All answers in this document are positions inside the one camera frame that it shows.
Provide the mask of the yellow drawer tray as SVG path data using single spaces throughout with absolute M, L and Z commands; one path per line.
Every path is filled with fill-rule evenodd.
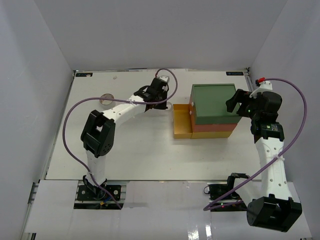
M 190 109 L 188 104 L 173 105 L 173 137 L 191 139 L 193 134 Z

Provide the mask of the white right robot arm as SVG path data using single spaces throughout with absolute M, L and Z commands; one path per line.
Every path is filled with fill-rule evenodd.
M 250 226 L 286 233 L 302 214 L 302 205 L 293 200 L 289 190 L 282 150 L 284 130 L 277 122 L 282 97 L 272 91 L 253 93 L 238 89 L 226 101 L 228 112 L 239 106 L 237 114 L 250 118 L 250 131 L 258 152 L 261 167 L 261 188 L 246 174 L 233 173 L 233 180 L 225 188 L 226 195 L 239 197 L 246 205 L 246 219 Z

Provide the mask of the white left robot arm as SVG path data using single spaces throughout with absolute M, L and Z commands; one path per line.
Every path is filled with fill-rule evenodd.
M 114 145 L 116 129 L 123 123 L 150 109 L 165 110 L 170 78 L 162 75 L 155 77 L 149 86 L 137 90 L 128 103 L 119 104 L 111 109 L 99 112 L 93 110 L 85 123 L 80 136 L 87 155 L 90 171 L 83 177 L 88 193 L 99 200 L 105 196 L 107 181 L 105 174 L 106 154 Z

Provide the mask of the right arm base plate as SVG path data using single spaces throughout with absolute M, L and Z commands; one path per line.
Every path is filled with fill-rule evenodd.
M 224 184 L 221 183 L 221 184 L 209 184 L 203 189 L 203 192 L 205 195 L 209 195 L 209 199 L 213 201 L 218 197 L 227 193 L 229 190 L 230 188 L 226 183 Z M 224 198 L 224 200 L 239 200 L 239 199 L 240 199 L 240 196 L 236 192 L 233 192 Z

